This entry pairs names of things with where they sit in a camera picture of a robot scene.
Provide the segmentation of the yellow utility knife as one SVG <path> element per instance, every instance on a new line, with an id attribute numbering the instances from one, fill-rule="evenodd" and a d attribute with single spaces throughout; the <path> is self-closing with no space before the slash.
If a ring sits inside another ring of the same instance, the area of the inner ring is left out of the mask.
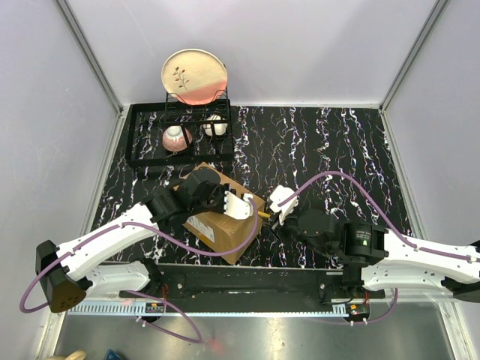
<path id="1" fill-rule="evenodd" d="M 271 215 L 268 214 L 268 213 L 265 213 L 263 211 L 258 211 L 258 215 L 261 217 L 261 218 L 270 218 Z"/>

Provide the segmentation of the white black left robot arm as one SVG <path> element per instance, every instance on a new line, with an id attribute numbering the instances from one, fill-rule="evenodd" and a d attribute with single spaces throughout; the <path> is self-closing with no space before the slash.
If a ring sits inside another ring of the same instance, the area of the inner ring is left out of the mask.
<path id="1" fill-rule="evenodd" d="M 170 185 L 152 191 L 111 222 L 64 244 L 50 240 L 36 247 L 35 272 L 46 307 L 61 313 L 79 304 L 93 287 L 87 274 L 112 255 L 146 239 L 154 230 L 168 233 L 191 216 L 223 214 L 236 190 L 221 183 L 212 169 L 202 167 Z"/>

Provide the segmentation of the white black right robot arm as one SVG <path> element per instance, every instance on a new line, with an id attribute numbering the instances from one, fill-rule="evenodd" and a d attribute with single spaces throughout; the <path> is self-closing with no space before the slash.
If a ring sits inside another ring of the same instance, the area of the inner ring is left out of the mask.
<path id="1" fill-rule="evenodd" d="M 479 302 L 479 243 L 448 245 L 396 234 L 371 223 L 342 221 L 312 208 L 271 208 L 274 226 L 293 240 L 341 264 L 340 288 L 349 297 L 365 290 L 440 290 L 456 300 Z"/>

